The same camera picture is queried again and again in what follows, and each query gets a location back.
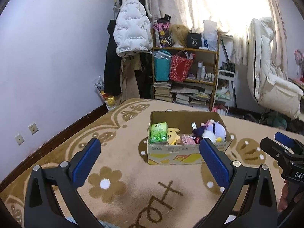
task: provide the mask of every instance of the beige blanket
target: beige blanket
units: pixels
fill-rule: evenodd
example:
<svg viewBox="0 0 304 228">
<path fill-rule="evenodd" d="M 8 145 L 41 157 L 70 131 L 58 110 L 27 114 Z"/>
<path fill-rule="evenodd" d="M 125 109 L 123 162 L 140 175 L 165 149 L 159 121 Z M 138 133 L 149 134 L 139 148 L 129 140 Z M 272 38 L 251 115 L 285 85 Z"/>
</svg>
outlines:
<svg viewBox="0 0 304 228">
<path fill-rule="evenodd" d="M 98 219 L 121 228 L 193 227 L 211 210 L 223 189 L 217 186 L 206 164 L 148 165 L 146 140 L 151 111 L 167 109 L 196 110 L 164 101 L 130 99 L 37 163 L 54 167 L 69 161 L 90 138 L 96 137 L 102 143 L 101 155 L 78 192 Z M 233 138 L 227 155 L 248 166 L 267 164 L 279 198 L 283 187 L 281 169 L 259 148 L 261 139 L 274 139 L 278 129 L 228 116 L 222 119 Z M 301 135 L 284 134 L 304 142 Z M 30 173 L 31 169 L 25 171 L 1 193 L 5 205 L 22 225 Z M 58 187 L 54 189 L 64 214 L 70 216 Z"/>
</svg>

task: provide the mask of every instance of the black box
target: black box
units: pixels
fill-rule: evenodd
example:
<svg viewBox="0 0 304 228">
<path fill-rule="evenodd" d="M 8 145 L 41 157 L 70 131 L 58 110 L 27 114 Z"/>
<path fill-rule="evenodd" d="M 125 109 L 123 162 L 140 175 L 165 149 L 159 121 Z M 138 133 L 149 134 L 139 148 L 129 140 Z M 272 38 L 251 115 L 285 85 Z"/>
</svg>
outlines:
<svg viewBox="0 0 304 228">
<path fill-rule="evenodd" d="M 187 48 L 199 49 L 202 47 L 202 35 L 200 33 L 188 33 Z"/>
</svg>

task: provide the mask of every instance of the power socket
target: power socket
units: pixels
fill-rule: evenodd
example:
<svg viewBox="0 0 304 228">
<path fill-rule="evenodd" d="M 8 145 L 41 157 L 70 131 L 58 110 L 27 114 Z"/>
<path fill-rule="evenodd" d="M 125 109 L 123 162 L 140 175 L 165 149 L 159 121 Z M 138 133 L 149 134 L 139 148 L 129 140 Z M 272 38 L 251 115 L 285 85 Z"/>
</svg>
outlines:
<svg viewBox="0 0 304 228">
<path fill-rule="evenodd" d="M 38 128 L 37 128 L 35 123 L 30 125 L 28 128 L 29 128 L 29 130 L 31 131 L 32 134 L 35 134 L 38 131 Z"/>
<path fill-rule="evenodd" d="M 15 139 L 16 139 L 16 142 L 18 143 L 18 145 L 21 145 L 24 142 L 24 139 L 21 134 L 17 134 L 15 136 Z"/>
</svg>

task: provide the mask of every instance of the red bag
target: red bag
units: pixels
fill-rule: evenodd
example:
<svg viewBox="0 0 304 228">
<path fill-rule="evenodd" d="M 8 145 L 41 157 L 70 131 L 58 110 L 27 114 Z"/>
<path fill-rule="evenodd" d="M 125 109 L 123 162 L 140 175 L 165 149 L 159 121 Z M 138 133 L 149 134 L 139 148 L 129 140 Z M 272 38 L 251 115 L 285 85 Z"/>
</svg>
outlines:
<svg viewBox="0 0 304 228">
<path fill-rule="evenodd" d="M 178 56 L 181 55 L 182 52 L 185 55 L 184 50 L 182 50 L 171 58 L 170 80 L 183 82 L 188 76 L 188 71 L 193 63 L 193 59 L 187 60 L 186 57 Z"/>
</svg>

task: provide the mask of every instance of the cushioned chair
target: cushioned chair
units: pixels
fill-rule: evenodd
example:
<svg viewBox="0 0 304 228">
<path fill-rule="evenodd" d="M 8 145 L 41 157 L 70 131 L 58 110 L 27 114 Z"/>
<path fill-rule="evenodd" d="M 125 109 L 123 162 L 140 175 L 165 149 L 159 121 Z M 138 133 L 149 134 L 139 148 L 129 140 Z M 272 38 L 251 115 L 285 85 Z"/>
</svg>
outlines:
<svg viewBox="0 0 304 228">
<path fill-rule="evenodd" d="M 271 60 L 271 41 L 275 36 L 271 17 L 253 19 L 249 28 L 248 86 L 259 105 L 292 119 L 300 114 L 303 91 L 287 80 L 287 66 Z"/>
</svg>

